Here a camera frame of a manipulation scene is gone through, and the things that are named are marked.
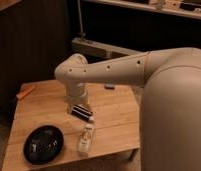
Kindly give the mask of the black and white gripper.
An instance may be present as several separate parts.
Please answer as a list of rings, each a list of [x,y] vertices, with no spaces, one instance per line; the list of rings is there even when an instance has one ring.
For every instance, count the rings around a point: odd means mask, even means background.
[[[79,105],[75,105],[72,107],[71,114],[81,120],[84,120],[86,122],[93,122],[94,117],[93,113],[89,110],[87,110],[84,107],[81,107]]]

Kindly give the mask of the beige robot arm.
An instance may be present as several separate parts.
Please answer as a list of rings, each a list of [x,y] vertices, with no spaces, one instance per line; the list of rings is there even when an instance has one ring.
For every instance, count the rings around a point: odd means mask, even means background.
[[[71,105],[88,99],[87,83],[142,87],[141,171],[201,171],[201,49],[155,50],[93,64],[74,54],[54,74]]]

